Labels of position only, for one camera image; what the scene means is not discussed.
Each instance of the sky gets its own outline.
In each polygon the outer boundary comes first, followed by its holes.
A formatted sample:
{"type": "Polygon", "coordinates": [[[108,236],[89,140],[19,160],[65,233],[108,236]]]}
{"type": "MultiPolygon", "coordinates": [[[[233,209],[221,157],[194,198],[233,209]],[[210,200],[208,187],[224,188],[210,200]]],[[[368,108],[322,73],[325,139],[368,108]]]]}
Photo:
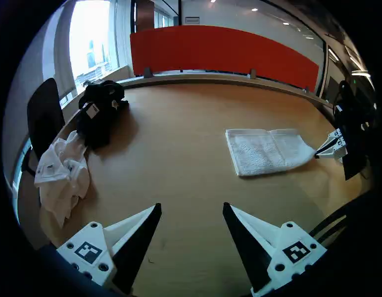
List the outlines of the sky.
{"type": "Polygon", "coordinates": [[[88,72],[89,41],[94,42],[95,60],[102,60],[101,46],[108,54],[108,11],[110,2],[102,0],[76,3],[70,24],[70,61],[76,78],[88,72]]]}

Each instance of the chair backrest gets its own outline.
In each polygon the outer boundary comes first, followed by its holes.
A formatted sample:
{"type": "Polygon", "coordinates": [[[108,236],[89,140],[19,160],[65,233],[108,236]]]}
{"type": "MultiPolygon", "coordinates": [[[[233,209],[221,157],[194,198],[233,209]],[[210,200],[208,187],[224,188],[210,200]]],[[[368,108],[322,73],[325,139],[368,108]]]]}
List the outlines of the chair backrest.
{"type": "Polygon", "coordinates": [[[30,141],[37,158],[49,148],[65,125],[56,81],[49,78],[34,92],[27,104],[30,141]]]}

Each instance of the table surface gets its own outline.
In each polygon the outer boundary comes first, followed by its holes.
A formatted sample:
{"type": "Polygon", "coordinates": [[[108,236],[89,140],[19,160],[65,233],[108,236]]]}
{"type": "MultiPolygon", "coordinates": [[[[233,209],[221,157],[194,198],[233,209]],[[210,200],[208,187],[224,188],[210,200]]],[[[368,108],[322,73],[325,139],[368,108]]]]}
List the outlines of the table surface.
{"type": "MultiPolygon", "coordinates": [[[[162,203],[162,217],[134,283],[137,296],[241,296],[250,282],[222,216],[223,202],[271,224],[309,232],[365,192],[342,164],[313,159],[294,170],[240,178],[225,130],[296,128],[317,149],[334,129],[305,99],[259,88],[182,84],[125,91],[130,110],[110,145],[88,156],[91,185],[63,229],[40,211],[58,247],[90,221],[104,227],[162,203]]],[[[59,135],[66,138],[73,122],[59,135]]]]}

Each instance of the crumpled white cloth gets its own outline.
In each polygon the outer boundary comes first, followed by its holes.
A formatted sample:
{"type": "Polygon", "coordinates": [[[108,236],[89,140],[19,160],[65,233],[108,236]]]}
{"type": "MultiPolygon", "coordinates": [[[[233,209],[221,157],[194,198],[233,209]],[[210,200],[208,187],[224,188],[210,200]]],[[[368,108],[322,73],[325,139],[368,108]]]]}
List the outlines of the crumpled white cloth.
{"type": "Polygon", "coordinates": [[[84,140],[76,131],[67,140],[58,138],[41,156],[34,184],[40,188],[41,205],[54,214],[62,228],[71,209],[84,198],[90,184],[84,157],[84,140]]]}
{"type": "Polygon", "coordinates": [[[230,129],[226,137],[238,176],[290,170],[315,154],[296,129],[230,129]]]}

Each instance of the red partition panel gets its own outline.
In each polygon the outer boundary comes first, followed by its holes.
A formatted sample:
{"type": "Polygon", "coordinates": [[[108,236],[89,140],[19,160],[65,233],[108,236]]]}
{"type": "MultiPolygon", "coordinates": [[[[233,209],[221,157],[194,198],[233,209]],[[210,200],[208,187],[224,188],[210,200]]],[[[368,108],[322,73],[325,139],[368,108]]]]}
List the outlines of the red partition panel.
{"type": "Polygon", "coordinates": [[[271,39],[236,29],[175,26],[131,34],[133,70],[206,69],[250,73],[315,90],[317,64],[271,39]]]}

